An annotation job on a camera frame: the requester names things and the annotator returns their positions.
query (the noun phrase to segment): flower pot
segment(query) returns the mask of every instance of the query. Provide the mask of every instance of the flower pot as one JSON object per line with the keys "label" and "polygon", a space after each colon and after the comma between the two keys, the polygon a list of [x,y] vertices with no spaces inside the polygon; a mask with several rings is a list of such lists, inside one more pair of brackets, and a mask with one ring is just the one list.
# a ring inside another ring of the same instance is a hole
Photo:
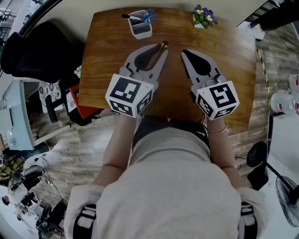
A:
{"label": "flower pot", "polygon": [[194,25],[195,28],[204,28],[203,25],[200,23],[200,24],[197,24],[197,25]]}

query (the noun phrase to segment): scissors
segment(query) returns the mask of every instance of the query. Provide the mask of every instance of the scissors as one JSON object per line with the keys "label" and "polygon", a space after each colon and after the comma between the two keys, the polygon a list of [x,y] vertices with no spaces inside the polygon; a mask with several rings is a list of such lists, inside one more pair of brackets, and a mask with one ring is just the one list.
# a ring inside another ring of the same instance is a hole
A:
{"label": "scissors", "polygon": [[146,23],[152,23],[156,19],[156,15],[153,9],[145,10],[145,13],[142,17],[142,21]]}

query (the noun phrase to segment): desk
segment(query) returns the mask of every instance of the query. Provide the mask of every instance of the desk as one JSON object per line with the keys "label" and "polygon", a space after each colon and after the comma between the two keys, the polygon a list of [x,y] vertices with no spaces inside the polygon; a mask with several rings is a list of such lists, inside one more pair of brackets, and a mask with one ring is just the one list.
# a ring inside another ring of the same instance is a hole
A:
{"label": "desk", "polygon": [[234,82],[240,105],[225,120],[230,128],[246,130],[255,90],[255,39],[246,40],[239,29],[223,20],[213,28],[197,29],[192,25],[192,13],[155,8],[153,36],[137,40],[121,14],[141,9],[122,8],[94,14],[85,45],[79,104],[108,109],[105,94],[111,77],[119,72],[129,54],[166,40],[169,53],[158,79],[160,86],[144,113],[197,122],[202,119],[203,112],[189,96],[191,81],[181,61],[183,49],[194,49],[213,58],[227,80]]}
{"label": "desk", "polygon": [[15,144],[9,146],[11,150],[33,150],[34,146],[62,133],[70,128],[70,125],[64,126],[40,139],[33,138],[29,119],[27,115],[24,82],[23,80],[14,80],[6,93],[4,94],[6,104],[4,106],[10,109],[11,120],[13,123],[12,137],[15,139]]}

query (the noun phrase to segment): beige shirt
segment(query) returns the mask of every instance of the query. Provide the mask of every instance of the beige shirt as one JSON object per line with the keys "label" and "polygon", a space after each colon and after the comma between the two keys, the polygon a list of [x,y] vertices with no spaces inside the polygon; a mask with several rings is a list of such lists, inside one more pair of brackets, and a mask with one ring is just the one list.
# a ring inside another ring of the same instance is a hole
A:
{"label": "beige shirt", "polygon": [[167,128],[147,135],[118,181],[72,189],[66,237],[73,238],[82,207],[96,204],[94,239],[236,239],[241,202],[253,206],[260,235],[267,224],[263,194],[234,189],[209,154],[189,132]]}

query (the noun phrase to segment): wooden floor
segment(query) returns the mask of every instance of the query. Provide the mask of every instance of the wooden floor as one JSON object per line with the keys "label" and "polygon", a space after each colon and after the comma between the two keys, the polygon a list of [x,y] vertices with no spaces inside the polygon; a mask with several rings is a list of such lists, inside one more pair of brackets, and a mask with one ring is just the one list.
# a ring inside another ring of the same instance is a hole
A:
{"label": "wooden floor", "polygon": [[[268,74],[271,93],[288,88],[290,74],[299,72],[299,42],[291,25],[281,27],[266,34],[262,42],[257,42]],[[235,155],[246,157],[250,148],[258,141],[265,141],[268,124],[268,100],[262,64],[256,55],[256,90],[248,131],[238,133],[229,130]],[[32,129],[46,134],[55,127],[68,123],[65,112],[61,112],[60,123],[49,122],[47,114],[32,115]],[[49,161],[48,172],[51,181],[57,186],[63,198],[68,199],[71,188],[75,185],[90,183],[102,165],[102,157],[113,133],[117,115],[110,115],[95,120],[93,123],[79,127],[72,125],[66,133],[48,141],[53,149],[44,157]],[[236,159],[239,173],[246,176],[252,168],[245,159]],[[35,192],[45,202],[55,205],[60,197],[54,187],[45,182],[36,186]]]}

